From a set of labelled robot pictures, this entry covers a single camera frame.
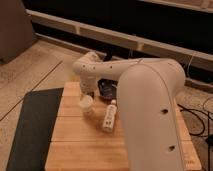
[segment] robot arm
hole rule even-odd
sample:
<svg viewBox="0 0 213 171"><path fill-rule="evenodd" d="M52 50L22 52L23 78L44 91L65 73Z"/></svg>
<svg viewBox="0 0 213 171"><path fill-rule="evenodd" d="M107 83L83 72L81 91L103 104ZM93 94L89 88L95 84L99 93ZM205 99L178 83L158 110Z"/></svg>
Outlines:
<svg viewBox="0 0 213 171"><path fill-rule="evenodd" d="M181 66L171 59L101 62L89 52L73 65L84 93L96 78L118 80L118 113L131 171L185 171L174 97L184 85Z"/></svg>

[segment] wooden cutting board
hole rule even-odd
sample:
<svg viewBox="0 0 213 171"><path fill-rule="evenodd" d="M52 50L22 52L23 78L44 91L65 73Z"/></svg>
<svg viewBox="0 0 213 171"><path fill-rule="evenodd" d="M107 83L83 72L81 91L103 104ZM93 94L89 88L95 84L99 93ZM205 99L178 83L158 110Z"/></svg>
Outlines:
<svg viewBox="0 0 213 171"><path fill-rule="evenodd" d="M46 171L129 171L119 116L116 118L114 132L103 132L101 125L107 103L101 101L96 92L94 115L85 117L78 106L80 96L78 82L66 83L46 161ZM186 168L189 171L201 170L178 107L176 115Z"/></svg>

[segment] tiled floor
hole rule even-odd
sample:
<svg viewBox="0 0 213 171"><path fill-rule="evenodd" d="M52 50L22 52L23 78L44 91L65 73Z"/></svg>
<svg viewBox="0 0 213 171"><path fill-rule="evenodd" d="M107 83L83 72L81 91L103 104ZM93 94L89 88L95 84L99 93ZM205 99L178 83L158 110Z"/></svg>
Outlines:
<svg viewBox="0 0 213 171"><path fill-rule="evenodd" d="M39 41L9 64L0 66L0 170L4 171L8 160L22 100L31 90L63 87L74 76L72 63L82 54ZM186 87L177 97L177 102L201 109L202 103L211 94ZM213 111L213 100L208 103ZM200 129L197 120L184 114L190 131ZM203 167L207 161L207 146L203 138L192 137Z"/></svg>

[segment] small container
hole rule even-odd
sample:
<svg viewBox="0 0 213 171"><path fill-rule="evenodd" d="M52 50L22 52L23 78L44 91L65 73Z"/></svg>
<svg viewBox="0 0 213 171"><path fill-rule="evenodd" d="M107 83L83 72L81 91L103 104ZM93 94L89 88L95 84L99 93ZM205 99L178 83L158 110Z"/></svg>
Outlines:
<svg viewBox="0 0 213 171"><path fill-rule="evenodd" d="M82 113L85 116L90 116L93 114L92 105L93 105L93 98L89 95L85 95L79 102L79 106L82 110Z"/></svg>

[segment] small white bottle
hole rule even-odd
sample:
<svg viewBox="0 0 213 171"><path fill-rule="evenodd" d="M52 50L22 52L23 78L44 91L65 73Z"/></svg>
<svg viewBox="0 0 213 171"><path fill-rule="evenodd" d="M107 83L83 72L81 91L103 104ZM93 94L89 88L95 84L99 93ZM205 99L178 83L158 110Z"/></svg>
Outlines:
<svg viewBox="0 0 213 171"><path fill-rule="evenodd" d="M116 100L112 100L111 104L107 106L106 115L102 124L102 130L104 132L112 132L115 123L115 115L117 112Z"/></svg>

